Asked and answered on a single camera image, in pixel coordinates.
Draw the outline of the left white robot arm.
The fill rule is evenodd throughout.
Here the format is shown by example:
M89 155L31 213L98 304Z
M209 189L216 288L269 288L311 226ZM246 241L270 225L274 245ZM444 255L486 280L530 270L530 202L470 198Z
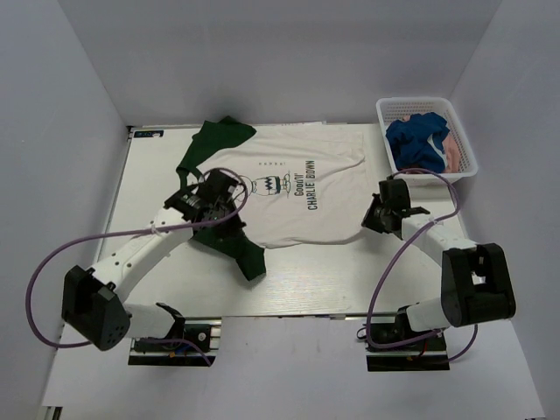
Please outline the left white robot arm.
M244 224L235 191L245 186L225 168L203 174L169 197L150 221L110 256L65 276L62 318L101 351L125 338L174 349L185 344L185 319L167 304L131 304L130 293L172 251L194 234L219 227L239 233Z

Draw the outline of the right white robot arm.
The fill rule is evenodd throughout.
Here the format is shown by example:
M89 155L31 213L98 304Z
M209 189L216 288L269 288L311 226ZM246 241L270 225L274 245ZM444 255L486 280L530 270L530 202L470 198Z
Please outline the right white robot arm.
M378 282L383 285L403 253L416 247L441 269L438 297L397 310L387 332L374 328L373 310L367 311L365 340L374 349L413 349L450 327L477 326L511 319L516 301L503 248L477 243L444 225L421 206L412 206L407 183L389 177L379 184L362 226L394 235L402 246Z

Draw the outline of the white green-sleeved printed t-shirt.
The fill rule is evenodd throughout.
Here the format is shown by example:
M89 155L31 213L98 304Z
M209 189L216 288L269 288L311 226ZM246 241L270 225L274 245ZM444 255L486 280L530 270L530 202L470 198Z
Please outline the white green-sleeved printed t-shirt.
M204 122L176 173L184 186L218 167L242 180L234 199L246 226L225 238L216 227L203 228L193 240L235 259L249 281L265 274L268 249L346 243L361 230L369 183L358 131L256 129L232 117Z

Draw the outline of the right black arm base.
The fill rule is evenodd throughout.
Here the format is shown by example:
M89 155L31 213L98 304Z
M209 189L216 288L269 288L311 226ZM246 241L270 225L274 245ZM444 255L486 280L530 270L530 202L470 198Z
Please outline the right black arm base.
M405 346L376 348L367 342L366 325L356 332L365 345L367 371L370 373L404 373L448 371L447 345L442 334Z

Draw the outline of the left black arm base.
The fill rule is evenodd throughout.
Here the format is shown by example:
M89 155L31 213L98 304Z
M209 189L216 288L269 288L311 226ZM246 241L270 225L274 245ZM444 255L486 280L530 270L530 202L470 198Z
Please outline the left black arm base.
M163 339L133 339L128 365L141 367L210 368L221 340L219 318L189 318L182 335L173 342Z

